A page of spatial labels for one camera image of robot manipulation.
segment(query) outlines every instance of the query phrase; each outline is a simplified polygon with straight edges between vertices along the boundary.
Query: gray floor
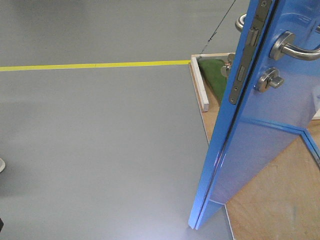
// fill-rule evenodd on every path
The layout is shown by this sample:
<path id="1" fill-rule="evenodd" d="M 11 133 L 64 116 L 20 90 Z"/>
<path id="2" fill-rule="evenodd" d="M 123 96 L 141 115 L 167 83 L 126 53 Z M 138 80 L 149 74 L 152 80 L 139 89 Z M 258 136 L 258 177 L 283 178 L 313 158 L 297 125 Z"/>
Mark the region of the gray floor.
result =
<path id="1" fill-rule="evenodd" d="M 186 60 L 233 0 L 0 0 L 0 65 Z M 238 0 L 206 53 L 236 49 Z"/>
<path id="2" fill-rule="evenodd" d="M 0 3 L 0 66 L 23 66 L 189 59 L 232 0 Z M 187 224 L 208 146 L 186 65 L 0 72 L 0 136 L 1 239 L 231 239 L 223 210 Z"/>
<path id="3" fill-rule="evenodd" d="M 1 239 L 225 240 L 188 228 L 207 150 L 188 66 L 0 73 Z"/>

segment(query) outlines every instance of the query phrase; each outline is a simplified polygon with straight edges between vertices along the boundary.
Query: shoe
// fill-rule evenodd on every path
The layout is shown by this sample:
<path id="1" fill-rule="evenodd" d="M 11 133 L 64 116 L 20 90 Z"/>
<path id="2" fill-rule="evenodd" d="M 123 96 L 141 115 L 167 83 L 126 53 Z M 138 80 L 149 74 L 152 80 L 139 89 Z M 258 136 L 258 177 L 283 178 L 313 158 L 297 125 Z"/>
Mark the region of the shoe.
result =
<path id="1" fill-rule="evenodd" d="M 0 173 L 5 169 L 6 163 L 0 158 Z"/>

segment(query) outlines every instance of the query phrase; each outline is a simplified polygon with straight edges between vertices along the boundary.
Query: thumb turn lock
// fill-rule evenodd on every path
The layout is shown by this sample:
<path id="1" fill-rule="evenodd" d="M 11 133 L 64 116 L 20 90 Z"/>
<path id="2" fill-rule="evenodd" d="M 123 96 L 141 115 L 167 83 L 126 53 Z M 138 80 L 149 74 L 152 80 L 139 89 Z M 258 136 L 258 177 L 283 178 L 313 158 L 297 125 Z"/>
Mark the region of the thumb turn lock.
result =
<path id="1" fill-rule="evenodd" d="M 272 67 L 265 71 L 265 73 L 260 77 L 257 82 L 255 89 L 261 93 L 267 91 L 270 87 L 277 89 L 285 80 L 279 76 L 279 70 Z"/>

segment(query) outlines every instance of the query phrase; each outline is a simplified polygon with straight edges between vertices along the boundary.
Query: yellow floor line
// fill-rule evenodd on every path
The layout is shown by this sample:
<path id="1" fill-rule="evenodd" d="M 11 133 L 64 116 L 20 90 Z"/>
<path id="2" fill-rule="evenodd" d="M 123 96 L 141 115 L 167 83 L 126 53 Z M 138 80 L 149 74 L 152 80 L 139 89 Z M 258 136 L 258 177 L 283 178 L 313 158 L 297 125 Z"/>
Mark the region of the yellow floor line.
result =
<path id="1" fill-rule="evenodd" d="M 61 64 L 61 65 L 33 65 L 33 66 L 0 66 L 0 72 L 50 70 L 50 69 L 94 69 L 94 68 L 120 68 L 120 67 L 146 67 L 187 65 L 190 60 L 173 61 L 137 61 L 137 62 L 113 62 L 113 63 L 85 63 L 85 64 Z"/>

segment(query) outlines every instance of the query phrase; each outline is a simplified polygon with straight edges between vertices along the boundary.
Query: door handle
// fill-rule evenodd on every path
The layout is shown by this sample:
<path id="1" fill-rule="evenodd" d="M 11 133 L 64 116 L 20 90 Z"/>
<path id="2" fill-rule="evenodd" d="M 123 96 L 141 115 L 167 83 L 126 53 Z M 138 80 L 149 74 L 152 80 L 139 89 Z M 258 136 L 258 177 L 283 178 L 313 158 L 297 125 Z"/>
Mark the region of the door handle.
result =
<path id="1" fill-rule="evenodd" d="M 320 45 L 313 50 L 303 49 L 293 45 L 296 35 L 290 31 L 285 31 L 273 45 L 269 57 L 279 60 L 285 54 L 295 59 L 313 61 L 320 58 Z"/>
<path id="2" fill-rule="evenodd" d="M 235 28 L 241 33 L 242 29 L 244 28 L 245 24 L 245 19 L 246 19 L 247 14 L 241 15 L 234 23 Z"/>

